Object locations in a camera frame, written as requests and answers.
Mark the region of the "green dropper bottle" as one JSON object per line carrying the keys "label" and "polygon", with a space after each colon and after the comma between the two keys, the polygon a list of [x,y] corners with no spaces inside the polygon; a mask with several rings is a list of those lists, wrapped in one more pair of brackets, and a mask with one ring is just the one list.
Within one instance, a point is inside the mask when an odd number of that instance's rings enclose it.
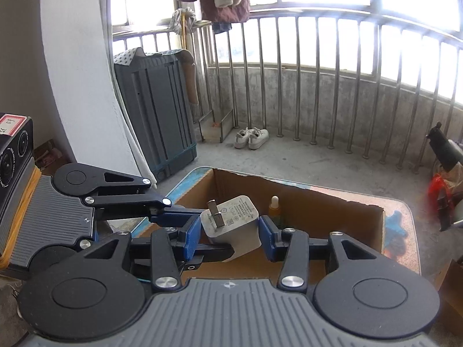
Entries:
{"label": "green dropper bottle", "polygon": [[286,227],[279,197],[277,195],[271,197],[271,201],[268,206],[268,216],[280,230]]}

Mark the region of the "white power adapter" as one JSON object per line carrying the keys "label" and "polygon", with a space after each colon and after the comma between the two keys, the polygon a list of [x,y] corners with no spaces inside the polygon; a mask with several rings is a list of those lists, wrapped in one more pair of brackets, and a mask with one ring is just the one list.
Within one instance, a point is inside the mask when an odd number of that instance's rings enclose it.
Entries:
{"label": "white power adapter", "polygon": [[239,195],[221,204],[211,200],[200,215],[203,230],[212,244],[229,244],[233,255],[224,262],[237,259],[261,246],[259,211],[246,195]]}

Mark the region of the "brown cardboard box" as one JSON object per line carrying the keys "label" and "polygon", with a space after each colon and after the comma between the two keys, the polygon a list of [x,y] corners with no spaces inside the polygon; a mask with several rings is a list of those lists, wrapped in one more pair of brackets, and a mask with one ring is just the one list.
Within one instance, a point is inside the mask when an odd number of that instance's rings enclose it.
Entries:
{"label": "brown cardboard box", "polygon": [[216,168],[180,187],[157,225],[132,242],[142,280],[303,292],[309,262],[330,257],[329,236],[382,249],[384,212],[377,206]]}

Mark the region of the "left white sneaker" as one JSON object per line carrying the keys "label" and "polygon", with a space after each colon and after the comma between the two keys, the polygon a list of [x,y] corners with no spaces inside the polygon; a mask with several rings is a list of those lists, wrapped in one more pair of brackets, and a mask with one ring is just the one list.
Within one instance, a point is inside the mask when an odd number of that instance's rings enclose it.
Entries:
{"label": "left white sneaker", "polygon": [[243,149],[249,145],[249,139],[251,134],[253,133],[252,129],[245,128],[237,131],[235,140],[234,140],[234,147],[236,149]]}

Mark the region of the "white sneaker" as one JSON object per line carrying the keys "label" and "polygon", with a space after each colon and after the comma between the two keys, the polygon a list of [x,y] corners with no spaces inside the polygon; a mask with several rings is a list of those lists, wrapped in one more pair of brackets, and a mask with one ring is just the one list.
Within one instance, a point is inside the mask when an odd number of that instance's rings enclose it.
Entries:
{"label": "white sneaker", "polygon": [[243,149],[249,145],[249,139],[251,134],[253,133],[252,129],[245,128],[237,131],[235,140],[234,140],[234,147],[236,149]]}
{"label": "white sneaker", "polygon": [[269,132],[265,128],[252,128],[249,131],[249,149],[256,150],[261,148],[269,140]]}

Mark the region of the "right white sneaker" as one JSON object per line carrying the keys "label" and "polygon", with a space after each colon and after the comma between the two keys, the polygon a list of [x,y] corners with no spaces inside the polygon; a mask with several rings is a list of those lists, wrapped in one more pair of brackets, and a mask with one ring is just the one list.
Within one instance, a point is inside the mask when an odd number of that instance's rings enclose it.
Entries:
{"label": "right white sneaker", "polygon": [[269,132],[265,128],[252,128],[249,131],[249,149],[256,150],[261,148],[269,140]]}

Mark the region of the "dark grey cabinet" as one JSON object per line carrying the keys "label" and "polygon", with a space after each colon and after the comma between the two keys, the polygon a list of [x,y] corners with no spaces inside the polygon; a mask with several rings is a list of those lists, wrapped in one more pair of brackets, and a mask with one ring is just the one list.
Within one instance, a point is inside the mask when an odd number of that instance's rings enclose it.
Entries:
{"label": "dark grey cabinet", "polygon": [[147,55],[138,47],[114,56],[129,120],[151,173],[168,179],[197,155],[191,105],[197,105],[195,61],[186,49]]}

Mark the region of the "red plastic bag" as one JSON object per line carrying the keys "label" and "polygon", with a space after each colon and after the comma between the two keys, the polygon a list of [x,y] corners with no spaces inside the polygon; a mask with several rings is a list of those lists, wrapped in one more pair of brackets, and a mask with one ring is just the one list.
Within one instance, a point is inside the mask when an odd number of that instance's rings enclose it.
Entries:
{"label": "red plastic bag", "polygon": [[429,183],[427,191],[429,208],[433,213],[437,213],[439,208],[439,199],[443,198],[445,202],[450,202],[452,198],[451,190],[446,181],[440,174],[434,174]]}

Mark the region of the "small cardboard box on floor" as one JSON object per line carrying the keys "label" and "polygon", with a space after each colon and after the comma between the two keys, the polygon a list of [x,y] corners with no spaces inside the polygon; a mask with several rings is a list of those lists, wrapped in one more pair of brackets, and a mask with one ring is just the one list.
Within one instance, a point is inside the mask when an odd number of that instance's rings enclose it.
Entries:
{"label": "small cardboard box on floor", "polygon": [[438,321],[452,334],[462,337],[462,257],[450,260],[435,278],[435,288],[440,295]]}

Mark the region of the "wheelchair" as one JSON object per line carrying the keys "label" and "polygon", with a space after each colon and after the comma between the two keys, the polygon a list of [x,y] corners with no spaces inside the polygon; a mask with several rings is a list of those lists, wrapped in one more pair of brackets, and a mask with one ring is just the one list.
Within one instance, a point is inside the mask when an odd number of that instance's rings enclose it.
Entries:
{"label": "wheelchair", "polygon": [[462,144],[448,139],[441,127],[442,123],[438,121],[429,130],[426,138],[436,155],[432,176],[440,174],[452,193],[450,202],[439,199],[436,216],[440,231],[443,232],[452,228],[462,228]]}

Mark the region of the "metal balcony railing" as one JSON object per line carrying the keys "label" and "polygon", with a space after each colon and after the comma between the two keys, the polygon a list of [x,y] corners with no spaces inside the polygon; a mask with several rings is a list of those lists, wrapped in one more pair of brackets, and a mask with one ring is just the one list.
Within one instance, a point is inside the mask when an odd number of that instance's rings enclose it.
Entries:
{"label": "metal balcony railing", "polygon": [[116,28],[114,50],[190,51],[201,140],[266,128],[313,145],[378,154],[418,171],[434,154],[428,133],[462,141],[462,35],[348,9],[253,11],[214,34],[209,21]]}

